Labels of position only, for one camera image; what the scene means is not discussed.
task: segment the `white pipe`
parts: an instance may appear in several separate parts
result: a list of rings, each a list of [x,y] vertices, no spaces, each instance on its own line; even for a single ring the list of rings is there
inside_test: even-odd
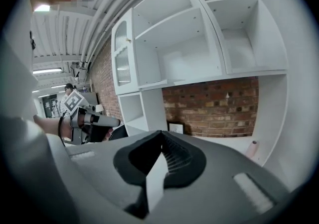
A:
[[[106,10],[107,5],[109,5],[109,3],[111,1],[112,0],[103,0],[101,5],[99,6],[98,10],[96,11],[96,13],[94,14],[94,16],[92,18],[92,21],[91,21],[90,27],[88,29],[88,32],[86,34],[86,37],[85,37],[85,40],[84,40],[84,44],[83,44],[83,48],[82,48],[80,67],[82,67],[82,65],[83,65],[84,58],[85,58],[85,53],[86,53],[86,50],[88,48],[90,39],[91,39],[92,34],[94,32],[94,29],[95,29],[95,27],[96,27],[96,25],[98,23],[98,20],[99,20],[100,16],[102,15],[102,13],[104,13],[104,11]]]
[[[96,51],[98,45],[100,44],[101,40],[104,38],[106,32],[110,29],[110,27],[113,25],[114,21],[117,19],[118,14],[122,14],[123,11],[125,11],[125,9],[127,9],[127,6],[129,6],[134,0],[129,0],[123,7],[122,9],[116,14],[116,16],[114,16],[114,18],[111,20],[111,22],[109,23],[109,25],[107,26],[107,28],[104,30],[104,32],[102,33],[99,41],[97,42],[97,44],[95,45],[94,51],[92,52],[92,55],[90,55],[90,53],[87,56],[87,61],[84,65],[84,68],[87,68],[87,65],[90,63],[92,57],[93,57],[93,53]]]
[[[108,10],[106,16],[103,18],[102,22],[99,24],[98,29],[94,32],[94,36],[93,39],[90,41],[91,44],[89,46],[89,50],[87,52],[87,56],[85,59],[85,64],[84,64],[84,68],[87,68],[88,66],[88,61],[90,59],[90,57],[92,56],[92,50],[95,46],[95,43],[97,41],[97,38],[99,37],[99,35],[102,33],[102,31],[104,31],[105,25],[107,24],[108,20],[112,17],[113,13],[116,11],[116,9],[118,8],[118,6],[123,2],[124,0],[115,0],[114,3],[111,5],[110,9]]]

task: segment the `ceiling light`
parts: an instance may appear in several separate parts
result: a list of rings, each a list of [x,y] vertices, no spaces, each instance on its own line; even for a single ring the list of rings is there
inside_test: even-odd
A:
[[[34,11],[50,11],[50,6],[43,4],[40,5],[37,9],[35,9]]]
[[[59,85],[59,86],[52,86],[51,88],[60,88],[60,87],[65,87],[66,85]]]
[[[49,68],[49,69],[42,69],[42,70],[35,70],[33,74],[43,74],[43,73],[52,73],[52,72],[62,72],[61,68]]]

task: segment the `framed sign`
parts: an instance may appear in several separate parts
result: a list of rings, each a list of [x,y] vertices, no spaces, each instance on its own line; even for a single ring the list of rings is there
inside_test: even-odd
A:
[[[185,124],[181,122],[167,122],[168,130],[179,134],[185,133]]]

